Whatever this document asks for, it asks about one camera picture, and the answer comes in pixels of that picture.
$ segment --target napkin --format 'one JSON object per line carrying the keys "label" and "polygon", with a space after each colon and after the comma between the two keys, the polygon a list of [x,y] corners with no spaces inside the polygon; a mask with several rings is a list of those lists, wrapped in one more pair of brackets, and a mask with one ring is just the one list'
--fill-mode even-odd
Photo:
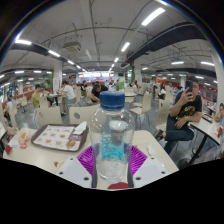
{"label": "napkin", "polygon": [[84,121],[75,128],[73,135],[81,135],[86,130],[87,122]]}

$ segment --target black shirt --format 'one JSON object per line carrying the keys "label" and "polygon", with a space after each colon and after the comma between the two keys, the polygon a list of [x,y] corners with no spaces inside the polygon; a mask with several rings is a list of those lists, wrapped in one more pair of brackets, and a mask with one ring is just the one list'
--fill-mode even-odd
{"label": "black shirt", "polygon": [[108,88],[106,87],[106,86],[104,86],[104,85],[100,85],[101,86],[101,91],[100,92],[97,92],[97,91],[95,91],[94,89],[92,89],[92,94],[94,95],[94,96],[96,96],[97,98],[100,98],[100,93],[101,92],[103,92],[103,91],[108,91]]}
{"label": "black shirt", "polygon": [[[176,96],[174,105],[179,101],[182,93],[183,92],[179,93]],[[171,117],[169,114],[168,118],[175,119],[175,121],[177,122],[182,117],[194,116],[196,112],[202,112],[202,102],[201,102],[201,97],[199,95],[196,96],[193,102],[188,102],[187,104],[183,105],[180,109],[180,112],[178,113],[176,117]]]}

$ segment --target bottle cap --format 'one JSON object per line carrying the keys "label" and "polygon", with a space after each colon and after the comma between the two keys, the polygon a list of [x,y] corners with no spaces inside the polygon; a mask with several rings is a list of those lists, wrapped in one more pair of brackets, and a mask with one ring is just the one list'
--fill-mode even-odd
{"label": "bottle cap", "polygon": [[125,94],[120,91],[103,91],[100,93],[100,106],[104,110],[116,111],[124,108]]}

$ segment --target woman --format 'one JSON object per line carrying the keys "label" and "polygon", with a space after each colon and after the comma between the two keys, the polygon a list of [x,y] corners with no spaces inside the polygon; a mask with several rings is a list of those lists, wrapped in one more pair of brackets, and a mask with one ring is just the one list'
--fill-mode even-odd
{"label": "woman", "polygon": [[162,82],[159,88],[159,98],[162,100],[165,100],[166,98],[166,94],[164,92],[166,92],[165,83]]}
{"label": "woman", "polygon": [[132,84],[134,92],[137,94],[138,93],[138,83],[137,80],[135,80]]}

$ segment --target smartphone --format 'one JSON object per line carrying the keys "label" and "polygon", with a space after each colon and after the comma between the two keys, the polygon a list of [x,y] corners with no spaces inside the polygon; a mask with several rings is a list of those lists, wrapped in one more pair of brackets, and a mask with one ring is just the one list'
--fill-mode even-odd
{"label": "smartphone", "polygon": [[187,93],[189,93],[189,92],[193,92],[193,82],[191,82],[191,81],[186,81],[185,89],[187,89],[188,87],[189,87],[189,89],[188,89]]}

